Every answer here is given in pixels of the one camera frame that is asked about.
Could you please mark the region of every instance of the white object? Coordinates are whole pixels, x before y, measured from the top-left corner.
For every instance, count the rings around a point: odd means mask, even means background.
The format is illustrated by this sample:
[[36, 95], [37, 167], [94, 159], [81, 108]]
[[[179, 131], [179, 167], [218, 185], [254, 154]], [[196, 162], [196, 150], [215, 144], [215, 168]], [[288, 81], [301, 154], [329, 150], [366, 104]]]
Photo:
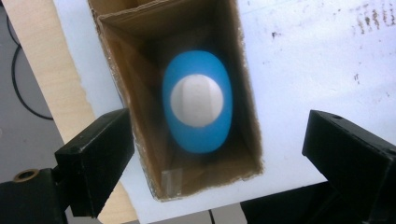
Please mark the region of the white object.
[[[93, 30], [92, 18], [65, 13], [69, 7], [80, 7], [78, 11], [89, 14], [88, 4], [79, 0], [54, 1], [66, 5], [55, 4], [75, 61], [85, 68], [100, 64], [78, 60], [76, 54], [82, 49], [101, 52], [99, 45], [68, 38], [74, 34], [71, 30], [89, 33]], [[380, 0], [241, 0], [238, 4], [252, 93], [262, 129], [265, 173], [182, 200], [159, 203], [151, 196], [135, 153], [121, 181], [140, 223], [324, 181], [301, 153], [310, 109], [350, 119], [396, 144], [396, 25], [390, 16], [396, 11], [394, 4]], [[90, 24], [90, 30], [85, 31], [83, 24]], [[81, 79], [87, 78], [82, 69], [78, 71]], [[100, 99], [111, 110], [112, 101], [119, 99], [111, 77], [106, 85], [111, 88], [102, 88], [102, 92], [112, 95], [111, 100], [94, 97], [94, 84], [83, 86], [92, 96], [88, 97], [92, 104]]]
[[171, 93], [172, 112], [181, 122], [196, 128], [212, 123], [223, 104], [218, 83], [200, 74], [183, 77]]

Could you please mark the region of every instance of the blue oval object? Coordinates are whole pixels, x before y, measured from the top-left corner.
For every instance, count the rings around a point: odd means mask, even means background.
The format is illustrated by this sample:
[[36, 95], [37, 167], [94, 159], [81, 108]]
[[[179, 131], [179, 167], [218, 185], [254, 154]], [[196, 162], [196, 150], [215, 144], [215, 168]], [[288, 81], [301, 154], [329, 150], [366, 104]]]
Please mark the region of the blue oval object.
[[219, 148], [230, 131], [230, 79], [213, 54], [193, 50], [169, 63], [163, 78], [163, 108], [177, 143], [193, 153]]

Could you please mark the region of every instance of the white circle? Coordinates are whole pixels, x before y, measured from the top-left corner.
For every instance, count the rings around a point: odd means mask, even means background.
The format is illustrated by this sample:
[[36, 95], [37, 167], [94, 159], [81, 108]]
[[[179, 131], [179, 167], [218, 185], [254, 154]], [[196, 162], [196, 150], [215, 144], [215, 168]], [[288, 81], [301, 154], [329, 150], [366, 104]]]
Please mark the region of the white circle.
[[223, 108], [220, 86], [212, 78], [193, 74], [183, 77], [172, 89], [171, 108], [175, 116], [192, 127], [212, 123]]

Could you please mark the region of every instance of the black object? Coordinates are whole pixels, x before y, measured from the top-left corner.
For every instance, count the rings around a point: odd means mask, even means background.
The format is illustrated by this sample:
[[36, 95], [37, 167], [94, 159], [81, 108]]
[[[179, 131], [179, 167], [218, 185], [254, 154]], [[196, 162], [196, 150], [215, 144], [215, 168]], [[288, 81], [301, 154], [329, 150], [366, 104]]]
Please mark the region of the black object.
[[57, 167], [0, 184], [0, 223], [67, 223], [69, 205], [97, 217], [133, 154], [128, 110], [103, 115], [55, 152]]
[[303, 154], [370, 223], [396, 223], [396, 146], [339, 116], [312, 110]]
[[241, 203], [254, 223], [396, 223], [396, 146], [312, 110], [303, 154], [329, 182]]

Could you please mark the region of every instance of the open box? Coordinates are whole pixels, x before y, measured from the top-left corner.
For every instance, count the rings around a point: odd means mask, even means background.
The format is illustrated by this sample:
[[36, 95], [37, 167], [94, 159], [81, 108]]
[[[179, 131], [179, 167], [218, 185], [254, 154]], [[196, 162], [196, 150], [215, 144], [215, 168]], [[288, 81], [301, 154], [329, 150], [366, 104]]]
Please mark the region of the open box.
[[[89, 0], [123, 102], [130, 108], [135, 147], [153, 197], [192, 195], [261, 174], [256, 119], [235, 1]], [[233, 89], [233, 121], [224, 145], [192, 154], [172, 138], [163, 113], [163, 73], [186, 50], [212, 52]]]

